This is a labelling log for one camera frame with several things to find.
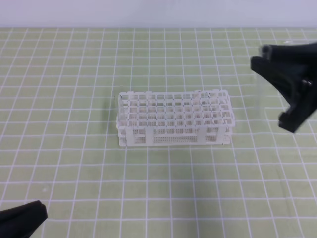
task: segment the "white wall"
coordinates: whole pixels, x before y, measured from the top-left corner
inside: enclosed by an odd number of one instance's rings
[[[316,0],[2,0],[0,26],[317,26]]]

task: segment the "white grid line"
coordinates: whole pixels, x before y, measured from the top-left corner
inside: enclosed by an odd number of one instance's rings
[[[231,57],[232,57],[232,60],[234,60],[233,54],[232,54],[232,50],[231,50],[231,47],[230,47],[230,41],[229,41],[229,37],[228,37],[228,32],[227,32],[227,31],[226,31],[226,35],[227,35],[227,40],[228,40],[228,44],[229,44],[229,49],[230,49]],[[237,73],[236,67],[234,67],[234,70],[235,70],[236,77],[237,77],[237,82],[238,82],[238,87],[239,87],[239,90],[240,90],[240,95],[242,95],[242,91],[241,91],[241,88],[240,88],[239,79],[238,79],[238,73]],[[242,100],[242,104],[243,104],[243,107],[244,107],[245,115],[246,115],[246,117],[247,117],[247,119],[248,119],[247,111],[246,111],[246,109],[245,109],[245,105],[244,105],[244,101],[243,101],[243,100]],[[234,155],[234,157],[236,157],[236,154],[235,154],[235,152],[234,152],[233,142],[231,142],[231,148],[232,148],[232,150],[233,150],[233,155]],[[249,215],[248,215],[248,209],[247,209],[246,201],[245,201],[245,199],[244,199],[244,191],[243,191],[243,188],[242,188],[242,183],[241,183],[241,180],[240,180],[239,168],[238,168],[238,165],[237,165],[237,164],[236,164],[236,170],[237,170],[237,174],[238,174],[238,180],[239,180],[241,195],[242,195],[242,198],[243,198],[244,211],[245,211],[246,217],[247,217],[249,235],[250,235],[250,237],[252,237],[252,232],[251,232],[251,227],[250,227],[250,219],[249,219]]]
[[[166,30],[164,29],[164,46],[165,46],[165,82],[167,92],[167,57],[166,57]],[[171,172],[171,160],[170,160],[170,146],[168,146],[168,176],[169,176],[169,209],[170,209],[170,232],[171,238],[174,238],[174,225],[173,225],[173,201],[172,201],[172,172]]]
[[[246,118],[247,118],[247,123],[248,123],[248,128],[250,130],[250,132],[252,131],[251,130],[251,126],[250,126],[250,122],[249,122],[249,118],[248,118],[248,115],[247,115],[247,111],[245,110],[245,113],[246,113]],[[268,194],[267,194],[267,190],[266,190],[266,186],[265,186],[265,182],[264,182],[264,177],[263,177],[263,173],[262,173],[262,169],[261,169],[261,166],[260,166],[260,161],[259,161],[259,156],[258,156],[258,152],[256,150],[256,145],[255,145],[255,142],[254,142],[254,137],[253,137],[253,133],[251,133],[251,140],[252,140],[252,144],[253,144],[253,147],[254,147],[254,152],[256,154],[256,158],[257,158],[257,162],[258,162],[258,167],[259,167],[259,171],[260,171],[260,175],[261,175],[261,179],[262,179],[262,183],[263,183],[263,187],[264,187],[264,191],[265,191],[265,195],[266,197],[268,198]],[[272,221],[273,221],[273,225],[274,225],[274,231],[275,231],[275,234],[276,234],[276,237],[279,238],[279,234],[278,234],[278,230],[277,230],[277,226],[276,226],[276,223],[275,223],[275,219],[274,219],[274,214],[273,214],[273,210],[271,208],[271,204],[269,203],[269,201],[267,201],[267,204],[268,204],[268,207],[269,207],[269,211],[270,211],[270,214],[271,214],[271,217],[272,217]]]
[[[105,36],[105,30],[103,30],[102,41],[104,39],[104,36]],[[98,66],[97,66],[96,76],[98,75],[98,68],[99,68],[99,65],[100,65],[100,55],[101,55],[102,47],[103,47],[103,44],[101,43],[100,50],[99,50],[99,58],[98,58]],[[93,87],[93,94],[94,94],[95,88],[96,88],[96,81],[97,81],[97,77],[95,79],[95,84],[94,84],[94,87]],[[103,175],[104,175],[105,157],[106,157],[106,151],[104,150],[103,163],[102,163],[101,173],[100,173],[99,194],[98,194],[97,207],[96,207],[96,216],[95,216],[93,237],[95,237],[95,235],[96,235],[96,226],[97,226],[98,211],[99,211],[99,204],[100,204],[100,194],[101,194],[101,188],[102,188],[102,185],[103,185],[102,180],[103,180]]]
[[[73,37],[73,34],[70,35],[68,45],[70,45],[70,42],[71,42],[72,37]],[[56,94],[57,94],[58,87],[59,87],[59,84],[60,84],[60,82],[61,82],[62,71],[63,71],[63,67],[62,67],[62,70],[61,70],[60,75],[59,75],[59,78],[58,78],[57,86],[56,86],[55,93],[54,93],[55,96],[56,96]],[[49,117],[48,117],[48,120],[47,120],[47,123],[46,123],[46,128],[47,128],[47,124],[49,123],[49,120],[50,120],[50,116],[51,116],[51,114],[52,114],[52,111],[53,111],[52,108],[53,108],[54,102],[55,102],[55,97],[53,98],[53,101],[52,101],[52,104],[51,104],[51,110],[50,110],[50,112],[49,112]],[[65,139],[65,136],[63,137],[63,140],[62,140],[60,149],[57,149],[57,150],[59,150],[59,157],[58,157],[57,166],[60,164],[60,161],[61,161],[61,154],[62,154],[62,147],[63,147],[63,144],[64,144],[64,139]],[[51,193],[50,193],[50,199],[49,199],[49,202],[48,202],[48,205],[47,205],[47,210],[49,210],[49,208],[50,208],[51,199],[52,199],[53,191],[54,191],[54,185],[55,185],[56,178],[57,178],[57,173],[58,173],[58,168],[56,168],[56,171],[55,171],[55,175],[54,175],[54,179],[53,179],[53,183],[52,183],[52,188],[51,188]],[[42,228],[42,232],[41,232],[41,237],[44,236],[44,230],[45,230],[45,224],[43,224],[43,228]]]
[[[70,119],[71,110],[72,110],[73,104],[74,104],[75,94],[76,94],[77,85],[78,85],[78,79],[79,79],[79,75],[80,75],[80,71],[81,71],[81,65],[82,65],[83,60],[84,60],[84,53],[85,53],[86,44],[87,44],[87,40],[88,40],[89,30],[86,33],[86,35],[87,36],[86,36],[86,41],[85,41],[85,46],[84,46],[82,58],[81,58],[81,61],[80,61],[80,67],[79,67],[79,71],[78,71],[76,86],[75,86],[75,90],[74,90],[74,93],[73,93],[73,99],[72,99],[70,110],[69,110],[68,121]],[[92,104],[93,104],[93,99],[91,99],[90,108],[92,107]],[[88,133],[88,125],[89,125],[89,123],[87,123],[86,134]],[[68,129],[68,124],[66,125],[64,138],[66,137],[67,129]],[[81,165],[82,165],[82,161],[83,161],[83,157],[84,157],[84,148],[85,148],[85,145],[86,145],[86,139],[87,139],[87,137],[84,138],[83,150],[82,150],[82,154],[81,154],[81,158],[80,158],[80,165],[79,165],[78,172],[77,172],[77,183],[76,183],[76,187],[75,187],[74,199],[76,198],[76,195],[77,195],[78,181],[79,181],[80,173],[81,173]],[[71,212],[70,212],[70,220],[69,220],[69,224],[68,224],[67,238],[69,238],[69,234],[70,234],[71,220],[72,220],[73,214],[74,214],[74,207],[75,207],[75,202],[73,202],[73,205],[72,205],[72,208],[71,208]]]
[[[49,56],[48,56],[48,59],[47,59],[46,64],[45,64],[44,71],[45,71],[46,66],[47,66],[47,64],[48,64],[48,61],[49,61],[51,52],[52,52],[52,48],[50,49]],[[26,128],[27,128],[27,126],[28,126],[28,121],[30,120],[31,113],[32,113],[32,109],[33,109],[33,107],[34,107],[35,100],[36,100],[37,95],[38,95],[38,93],[39,93],[39,89],[40,89],[39,86],[38,86],[38,88],[37,88],[37,90],[36,90],[35,97],[34,97],[34,99],[33,99],[32,106],[31,106],[31,110],[30,110],[30,112],[29,112],[29,114],[28,114],[28,118],[27,118],[27,120],[26,120],[26,123],[25,123],[25,126],[24,126],[24,130],[23,130],[23,133],[22,133],[22,135],[21,135],[21,139],[23,139],[23,137],[24,137],[24,135],[25,135],[25,131],[26,131]],[[43,141],[44,141],[44,136],[42,136],[40,148],[41,148],[42,145],[43,145]],[[37,165],[38,160],[39,160],[39,155],[40,155],[40,153],[38,152],[38,154],[37,154],[37,156],[36,156],[34,168],[33,168],[33,171],[32,171],[32,175],[31,175],[31,178],[30,178],[30,182],[29,182],[29,185],[28,185],[26,194],[25,194],[25,200],[28,198],[28,195],[29,195],[29,191],[30,191],[30,187],[31,187],[31,181],[33,180],[33,177],[34,177],[35,168],[36,168],[36,165]]]
[[[26,34],[27,34],[27,31],[28,31],[28,29],[25,31],[25,33],[24,33],[24,35],[23,35],[23,39],[25,38],[25,36],[26,36]],[[13,101],[12,107],[14,107],[14,105],[15,105],[15,103],[16,103],[16,100],[17,100],[17,98],[18,98],[19,92],[21,91],[22,83],[23,83],[23,80],[25,79],[25,76],[26,76],[26,72],[25,72],[25,75],[24,75],[24,77],[23,77],[23,79],[22,79],[21,85],[20,85],[20,87],[19,87],[19,89],[18,89],[18,93],[17,93],[17,95],[16,95],[16,97],[15,97],[15,99],[14,99],[14,101]],[[3,134],[4,134],[5,130],[6,130],[7,125],[8,125],[8,121],[9,121],[9,118],[11,117],[12,111],[13,111],[13,110],[10,111],[9,116],[8,116],[8,120],[6,121],[6,124],[4,125],[4,129],[3,129],[3,132],[2,132],[1,137],[0,137],[0,143],[2,142]],[[19,141],[18,149],[20,148],[21,143],[22,143],[22,138],[21,138],[20,141]],[[11,169],[10,169],[7,182],[10,180],[10,177],[11,177],[11,174],[12,174],[12,171],[13,171],[13,165],[15,164],[15,161],[16,161],[16,156],[15,156],[14,159],[13,159],[12,167],[11,167]],[[4,195],[5,195],[6,190],[7,190],[7,184],[6,184],[5,187],[4,187],[3,195],[2,195],[2,198],[1,198],[1,200],[0,200],[0,206],[2,205],[2,200],[4,199]]]

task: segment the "cutting mat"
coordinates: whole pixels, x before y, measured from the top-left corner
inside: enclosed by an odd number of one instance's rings
[[[0,29],[0,209],[33,200],[33,238],[317,237],[317,116],[297,135],[256,78],[263,43],[316,29]],[[119,92],[226,89],[223,146],[118,146]]]

